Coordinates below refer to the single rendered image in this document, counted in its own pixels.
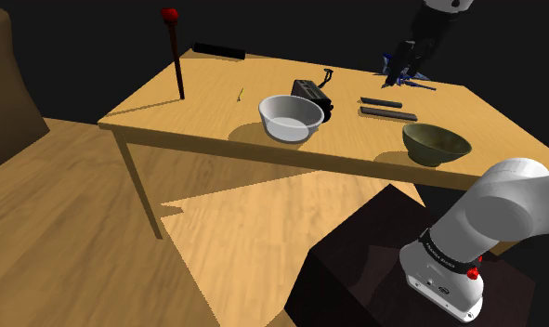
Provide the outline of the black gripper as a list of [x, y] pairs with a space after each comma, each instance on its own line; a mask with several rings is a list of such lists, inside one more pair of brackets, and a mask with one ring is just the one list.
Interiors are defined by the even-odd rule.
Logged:
[[382, 88], [393, 86], [406, 66], [405, 74], [414, 77], [432, 57], [436, 46], [441, 44], [459, 17], [459, 12], [448, 13], [433, 8], [421, 8], [412, 22], [411, 35], [407, 41], [399, 43], [388, 59]]

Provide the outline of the short dark grey flat bar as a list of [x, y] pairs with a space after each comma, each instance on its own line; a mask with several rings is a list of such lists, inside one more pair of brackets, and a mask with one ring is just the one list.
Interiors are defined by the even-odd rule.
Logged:
[[372, 104], [372, 105], [384, 106], [384, 107], [390, 107], [390, 108], [402, 108], [402, 103], [396, 102], [396, 101], [382, 100], [382, 99], [376, 99], [376, 98], [365, 98], [365, 97], [361, 97], [360, 101], [364, 104]]

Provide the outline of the long dark grey flat bar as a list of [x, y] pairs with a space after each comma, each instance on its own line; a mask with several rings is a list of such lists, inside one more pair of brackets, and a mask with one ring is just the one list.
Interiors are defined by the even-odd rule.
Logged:
[[360, 111], [364, 114], [370, 114], [386, 118], [394, 118], [406, 121], [416, 122], [418, 118], [413, 113], [401, 112], [401, 111], [390, 111], [382, 110], [376, 108], [360, 107]]

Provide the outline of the olive green bowl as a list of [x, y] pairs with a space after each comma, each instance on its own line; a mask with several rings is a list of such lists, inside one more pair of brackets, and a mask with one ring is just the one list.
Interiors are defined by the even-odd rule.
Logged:
[[465, 138], [432, 124], [404, 125], [402, 140], [410, 159], [427, 167], [457, 160], [472, 150]]

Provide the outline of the white bowl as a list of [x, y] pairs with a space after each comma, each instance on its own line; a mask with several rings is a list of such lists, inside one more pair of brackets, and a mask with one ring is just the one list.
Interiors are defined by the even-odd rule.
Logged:
[[282, 143], [303, 143], [319, 128], [324, 112], [313, 101], [293, 95], [262, 99], [258, 112], [265, 132]]

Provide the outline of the black cylinder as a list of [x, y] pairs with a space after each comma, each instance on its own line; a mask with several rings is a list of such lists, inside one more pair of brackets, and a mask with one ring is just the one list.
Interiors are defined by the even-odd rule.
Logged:
[[244, 60], [246, 52], [241, 49], [226, 46], [216, 46], [204, 43], [193, 43], [191, 49], [205, 59], [224, 59], [230, 61]]

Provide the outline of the dark robot stand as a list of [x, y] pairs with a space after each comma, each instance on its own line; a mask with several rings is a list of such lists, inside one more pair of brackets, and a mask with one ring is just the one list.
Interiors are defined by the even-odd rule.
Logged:
[[284, 306], [296, 327], [527, 327], [535, 283], [483, 256], [483, 307], [461, 323], [406, 282], [399, 251], [435, 223], [392, 185], [316, 243]]

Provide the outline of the wooden table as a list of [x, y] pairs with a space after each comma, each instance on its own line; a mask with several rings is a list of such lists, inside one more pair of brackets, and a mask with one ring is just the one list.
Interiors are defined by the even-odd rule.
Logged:
[[[175, 65], [169, 65], [98, 123], [113, 133], [137, 191], [143, 185], [129, 151], [132, 144], [453, 190], [467, 190], [489, 167], [509, 158], [530, 158], [549, 170], [548, 147], [462, 85], [382, 88], [380, 75], [335, 68], [324, 87], [333, 104], [331, 119], [308, 141], [290, 145], [265, 134], [258, 104], [288, 94], [297, 78], [320, 76], [319, 64], [257, 55], [205, 59], [189, 51], [180, 66], [184, 99]], [[420, 122], [464, 137], [472, 150], [437, 168], [414, 163], [402, 142], [402, 121], [360, 114], [361, 97], [401, 102]]]

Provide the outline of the dark stick with red top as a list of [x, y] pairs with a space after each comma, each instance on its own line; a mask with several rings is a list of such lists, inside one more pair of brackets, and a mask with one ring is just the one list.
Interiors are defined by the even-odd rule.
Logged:
[[179, 61], [179, 53], [177, 48], [177, 40], [176, 40], [176, 24], [177, 24], [177, 19], [179, 15], [177, 11], [172, 7], [163, 7], [161, 9], [161, 15], [168, 29], [169, 39], [171, 43], [171, 50], [173, 54], [175, 71], [176, 71], [176, 82], [177, 82], [177, 87], [179, 92], [179, 98], [184, 99], [185, 90], [183, 85], [183, 77], [182, 77], [182, 71], [181, 71], [181, 66]]

